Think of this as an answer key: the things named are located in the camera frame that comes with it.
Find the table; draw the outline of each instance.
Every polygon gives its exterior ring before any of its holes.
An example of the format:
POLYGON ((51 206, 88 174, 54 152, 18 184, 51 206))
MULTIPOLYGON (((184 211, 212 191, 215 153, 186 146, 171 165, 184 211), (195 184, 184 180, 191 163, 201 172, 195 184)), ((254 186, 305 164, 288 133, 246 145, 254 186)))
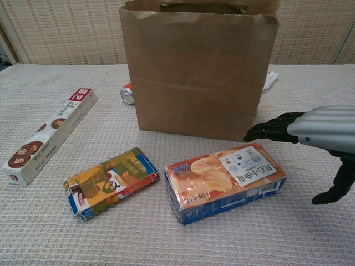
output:
MULTIPOLYGON (((355 65, 272 65, 256 122, 283 112, 355 102, 355 65)), ((328 152, 260 143, 288 179, 278 195, 188 226, 178 223, 165 181, 131 195, 89 221, 73 217, 66 178, 134 146, 162 172, 166 164, 240 143, 138 130, 122 103, 126 65, 15 65, 0 73, 0 163, 4 163, 79 87, 98 101, 27 186, 0 174, 1 265, 355 265, 355 188, 313 206, 341 164, 328 152)))

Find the beige wall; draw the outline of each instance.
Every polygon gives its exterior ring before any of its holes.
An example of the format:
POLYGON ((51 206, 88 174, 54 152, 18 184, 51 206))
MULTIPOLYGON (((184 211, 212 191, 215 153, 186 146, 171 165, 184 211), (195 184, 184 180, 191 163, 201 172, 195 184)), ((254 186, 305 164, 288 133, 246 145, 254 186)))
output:
MULTIPOLYGON (((119 19, 123 0, 0 1, 24 63, 126 62, 119 19)), ((281 0, 278 16, 272 64, 333 64, 355 21, 355 1, 281 0)), ((344 56, 339 63, 354 60, 354 44, 344 56)))

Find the biscuit box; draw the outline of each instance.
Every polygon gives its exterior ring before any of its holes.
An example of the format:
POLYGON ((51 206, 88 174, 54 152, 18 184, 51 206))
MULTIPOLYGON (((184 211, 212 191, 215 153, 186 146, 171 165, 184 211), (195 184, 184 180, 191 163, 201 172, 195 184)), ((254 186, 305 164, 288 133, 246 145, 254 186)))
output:
POLYGON ((88 219, 158 178, 156 168, 135 147, 67 179, 64 189, 74 215, 88 219))
POLYGON ((30 184, 96 100, 92 89, 78 89, 1 167, 9 182, 30 184))
POLYGON ((275 195, 286 180, 257 142, 168 165, 164 175, 182 224, 275 195))

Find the white box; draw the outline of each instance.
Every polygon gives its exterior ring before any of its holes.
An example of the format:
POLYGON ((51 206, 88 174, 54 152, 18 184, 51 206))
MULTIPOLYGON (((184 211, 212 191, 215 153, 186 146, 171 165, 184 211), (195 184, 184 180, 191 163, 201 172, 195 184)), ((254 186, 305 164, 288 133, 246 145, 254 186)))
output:
POLYGON ((92 89, 78 89, 1 167, 9 182, 30 184, 96 100, 92 89))

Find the product label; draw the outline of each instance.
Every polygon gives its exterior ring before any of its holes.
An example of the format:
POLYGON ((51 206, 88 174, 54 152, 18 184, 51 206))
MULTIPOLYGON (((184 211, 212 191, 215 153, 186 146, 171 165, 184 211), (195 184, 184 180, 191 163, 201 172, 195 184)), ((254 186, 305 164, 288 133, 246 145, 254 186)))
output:
POLYGON ((78 89, 72 97, 69 98, 69 101, 82 101, 90 91, 91 89, 78 89))
POLYGON ((65 105, 57 112, 57 116, 68 116, 73 112, 73 109, 77 105, 75 101, 67 101, 65 105))
POLYGON ((242 187, 277 172, 253 146, 233 152, 219 160, 242 187))

